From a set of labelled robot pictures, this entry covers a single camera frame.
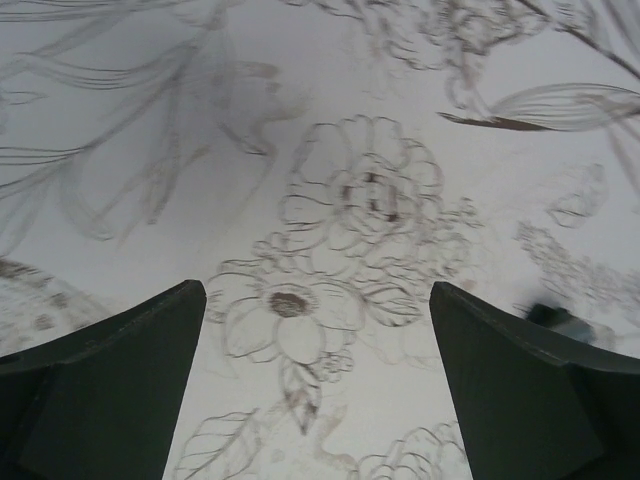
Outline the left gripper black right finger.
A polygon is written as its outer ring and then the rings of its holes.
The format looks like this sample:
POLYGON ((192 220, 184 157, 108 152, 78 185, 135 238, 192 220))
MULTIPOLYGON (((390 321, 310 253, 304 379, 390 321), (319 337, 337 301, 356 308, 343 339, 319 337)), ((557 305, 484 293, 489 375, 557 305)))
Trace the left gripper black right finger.
POLYGON ((635 479, 639 362, 447 282, 429 309, 477 479, 635 479))

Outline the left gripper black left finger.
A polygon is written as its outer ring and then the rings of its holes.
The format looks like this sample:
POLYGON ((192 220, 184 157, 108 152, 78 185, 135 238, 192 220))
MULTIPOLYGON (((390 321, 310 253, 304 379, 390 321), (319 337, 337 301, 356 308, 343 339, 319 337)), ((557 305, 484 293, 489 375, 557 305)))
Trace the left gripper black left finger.
POLYGON ((1 360, 4 479, 162 477, 206 306, 184 281, 1 360))

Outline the black fuse box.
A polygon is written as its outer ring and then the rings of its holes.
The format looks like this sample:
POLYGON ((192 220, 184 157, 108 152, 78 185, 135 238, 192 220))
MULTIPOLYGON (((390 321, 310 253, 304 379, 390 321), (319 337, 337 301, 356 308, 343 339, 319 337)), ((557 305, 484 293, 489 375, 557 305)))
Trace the black fuse box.
POLYGON ((596 340, 595 330, 588 322, 561 307, 537 303, 528 310, 525 319, 582 343, 591 344, 596 340))

